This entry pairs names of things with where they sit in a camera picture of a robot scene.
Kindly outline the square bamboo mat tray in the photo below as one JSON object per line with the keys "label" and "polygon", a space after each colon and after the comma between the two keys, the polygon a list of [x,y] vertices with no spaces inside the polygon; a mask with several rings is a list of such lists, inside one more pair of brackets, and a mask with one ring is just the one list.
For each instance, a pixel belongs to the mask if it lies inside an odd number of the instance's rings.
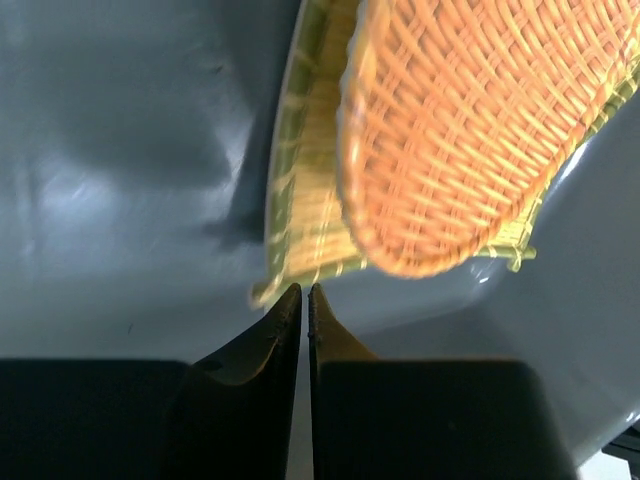
{"label": "square bamboo mat tray", "polygon": [[[362,2],[305,1],[300,7],[270,154],[265,211],[267,277],[252,289],[256,306],[273,304],[293,283],[309,286],[376,267],[352,238],[338,173],[341,81]],[[638,87],[639,60],[570,156]],[[493,241],[471,257],[504,258],[512,270],[534,258],[536,251],[529,240],[551,180]]]}

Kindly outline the round orange wicker basket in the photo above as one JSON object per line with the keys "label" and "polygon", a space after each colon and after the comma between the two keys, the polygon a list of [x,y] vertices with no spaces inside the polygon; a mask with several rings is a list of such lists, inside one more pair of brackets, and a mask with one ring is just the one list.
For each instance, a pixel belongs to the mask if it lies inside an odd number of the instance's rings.
{"label": "round orange wicker basket", "polygon": [[364,1],[337,114],[352,238],[422,278],[493,241],[639,60],[635,1]]}

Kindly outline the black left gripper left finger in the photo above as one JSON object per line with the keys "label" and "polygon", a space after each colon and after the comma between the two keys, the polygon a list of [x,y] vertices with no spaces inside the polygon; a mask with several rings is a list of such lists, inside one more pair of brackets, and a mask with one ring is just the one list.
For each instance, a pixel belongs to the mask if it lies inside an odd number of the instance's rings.
{"label": "black left gripper left finger", "polygon": [[1,364],[5,479],[282,479],[301,336],[290,286],[254,325],[192,363]]}

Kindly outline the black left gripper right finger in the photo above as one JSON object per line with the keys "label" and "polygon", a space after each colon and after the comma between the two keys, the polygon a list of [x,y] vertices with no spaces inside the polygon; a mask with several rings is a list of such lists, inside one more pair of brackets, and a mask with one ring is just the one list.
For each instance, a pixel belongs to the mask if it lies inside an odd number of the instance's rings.
{"label": "black left gripper right finger", "polygon": [[318,479],[573,479],[541,382],[512,359],[383,360],[309,304]]}

